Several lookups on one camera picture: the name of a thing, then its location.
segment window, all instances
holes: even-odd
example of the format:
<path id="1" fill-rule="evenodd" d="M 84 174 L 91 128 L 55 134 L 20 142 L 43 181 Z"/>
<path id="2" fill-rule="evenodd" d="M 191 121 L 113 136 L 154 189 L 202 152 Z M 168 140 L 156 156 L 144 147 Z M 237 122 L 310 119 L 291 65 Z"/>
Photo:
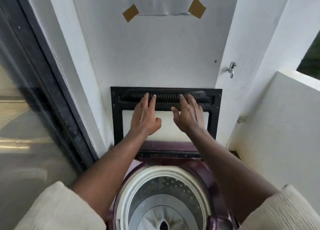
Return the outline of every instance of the window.
<path id="1" fill-rule="evenodd" d="M 297 71 L 320 80 L 320 32 L 302 59 Z"/>

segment stainless steel drum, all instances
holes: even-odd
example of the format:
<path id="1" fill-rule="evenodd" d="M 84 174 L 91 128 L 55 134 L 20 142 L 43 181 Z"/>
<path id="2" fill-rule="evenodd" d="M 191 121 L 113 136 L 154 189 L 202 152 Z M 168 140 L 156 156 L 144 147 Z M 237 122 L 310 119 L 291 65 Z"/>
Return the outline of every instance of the stainless steel drum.
<path id="1" fill-rule="evenodd" d="M 192 174 L 176 166 L 145 166 L 122 186 L 114 228 L 204 230 L 210 215 L 210 200 Z"/>

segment textured fabric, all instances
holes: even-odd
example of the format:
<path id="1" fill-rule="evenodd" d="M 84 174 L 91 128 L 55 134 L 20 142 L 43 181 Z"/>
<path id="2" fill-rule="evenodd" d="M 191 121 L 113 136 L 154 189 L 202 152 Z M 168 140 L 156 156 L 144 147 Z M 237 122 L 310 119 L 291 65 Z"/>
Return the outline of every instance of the textured fabric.
<path id="1" fill-rule="evenodd" d="M 105 230 L 102 218 L 61 182 L 46 188 L 15 230 Z"/>
<path id="2" fill-rule="evenodd" d="M 35 200 L 15 230 L 105 230 L 100 216 L 73 191 L 57 182 Z M 292 186 L 268 198 L 242 230 L 320 230 L 320 217 Z"/>
<path id="3" fill-rule="evenodd" d="M 242 224 L 242 230 L 320 229 L 320 217 L 291 185 L 269 197 Z"/>

